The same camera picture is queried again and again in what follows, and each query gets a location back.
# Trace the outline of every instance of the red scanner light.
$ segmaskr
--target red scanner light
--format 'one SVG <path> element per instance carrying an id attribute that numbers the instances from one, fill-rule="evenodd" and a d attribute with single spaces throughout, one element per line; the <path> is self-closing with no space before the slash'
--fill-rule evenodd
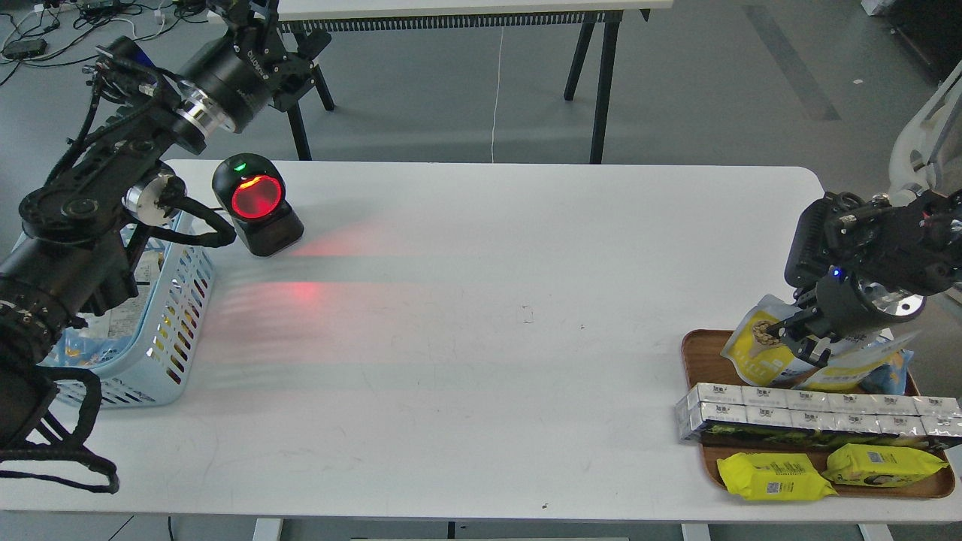
<path id="1" fill-rule="evenodd" d="M 284 200 L 281 181 L 265 174 L 259 174 L 241 182 L 231 197 L 234 214 L 244 219 L 259 219 L 274 212 Z"/>

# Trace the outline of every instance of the yellow snack bag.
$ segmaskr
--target yellow snack bag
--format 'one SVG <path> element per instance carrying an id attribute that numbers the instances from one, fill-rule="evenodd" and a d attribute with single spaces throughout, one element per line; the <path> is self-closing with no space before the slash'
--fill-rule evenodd
<path id="1" fill-rule="evenodd" d="M 848 444 L 828 456 L 828 469 L 822 475 L 839 484 L 905 486 L 948 465 L 918 449 Z"/>
<path id="2" fill-rule="evenodd" d="M 800 452 L 739 452 L 718 465 L 728 492 L 746 500 L 814 501 L 836 494 Z"/>

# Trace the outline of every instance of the white table top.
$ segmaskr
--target white table top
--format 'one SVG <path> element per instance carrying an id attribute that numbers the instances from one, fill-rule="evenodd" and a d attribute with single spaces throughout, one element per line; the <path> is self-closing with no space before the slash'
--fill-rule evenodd
<path id="1" fill-rule="evenodd" d="M 213 202 L 216 162 L 172 161 Z M 307 231 L 214 250 L 184 395 L 103 411 L 121 489 L 0 508 L 260 516 L 947 522 L 934 501 L 746 504 L 677 443 L 679 347 L 733 327 L 821 197 L 796 167 L 297 163 Z M 63 412 L 66 406 L 58 407 Z"/>
<path id="2" fill-rule="evenodd" d="M 281 0 L 280 20 L 670 8 L 674 0 Z"/>

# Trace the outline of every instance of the brown tray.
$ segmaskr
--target brown tray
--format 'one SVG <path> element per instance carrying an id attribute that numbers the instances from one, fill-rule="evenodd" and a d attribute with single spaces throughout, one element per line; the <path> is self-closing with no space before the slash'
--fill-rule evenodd
<path id="1" fill-rule="evenodd" d="M 693 330 L 681 342 L 681 358 L 685 364 L 685 375 L 688 377 L 688 387 L 696 383 L 728 383 L 731 385 L 747 385 L 735 372 L 731 361 L 721 356 L 725 342 L 731 336 L 730 330 Z M 905 394 L 917 396 L 919 394 L 912 377 L 907 378 Z M 745 447 L 709 447 L 701 446 L 701 457 L 705 471 L 719 486 L 724 487 L 722 476 L 719 475 L 717 460 L 727 458 L 738 452 L 772 452 L 772 450 L 758 450 Z M 804 452 L 812 460 L 812 464 L 819 471 L 826 468 L 825 461 L 830 451 L 793 450 Z M 943 460 L 943 451 L 934 453 Z M 928 477 L 908 486 L 892 488 L 873 488 L 854 485 L 833 485 L 839 496 L 875 496 L 896 498 L 944 498 L 955 488 L 955 473 L 952 467 L 943 468 L 932 477 Z"/>

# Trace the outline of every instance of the black table leg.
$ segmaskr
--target black table leg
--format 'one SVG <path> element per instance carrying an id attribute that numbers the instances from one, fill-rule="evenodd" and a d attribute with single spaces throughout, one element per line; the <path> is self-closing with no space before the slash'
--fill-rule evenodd
<path id="1" fill-rule="evenodd" d="M 300 114 L 300 105 L 294 104 L 288 110 L 288 120 L 291 122 L 291 135 L 294 136 L 297 159 L 302 162 L 310 162 L 311 147 L 307 143 L 307 132 L 304 131 L 304 118 Z"/>
<path id="2" fill-rule="evenodd" d="M 574 90 L 578 87 L 578 78 L 581 77 L 581 67 L 585 64 L 585 54 L 588 53 L 588 45 L 592 42 L 592 32 L 595 31 L 593 22 L 581 23 L 581 33 L 578 35 L 578 44 L 574 48 L 574 58 L 571 59 L 571 70 L 568 72 L 568 83 L 565 85 L 565 100 L 574 99 Z"/>
<path id="3" fill-rule="evenodd" d="M 327 88 L 327 81 L 320 72 L 320 66 L 314 64 L 311 68 L 311 77 L 314 78 L 314 88 L 320 96 L 320 102 L 324 104 L 324 111 L 334 111 L 334 98 L 331 97 L 331 90 Z"/>
<path id="4" fill-rule="evenodd" d="M 604 39 L 601 42 L 601 69 L 598 72 L 598 94 L 595 102 L 595 128 L 592 131 L 592 154 L 590 164 L 601 163 L 604 151 L 604 132 L 608 126 L 608 103 L 611 101 L 611 78 L 615 72 L 615 50 L 618 46 L 619 21 L 604 23 Z"/>

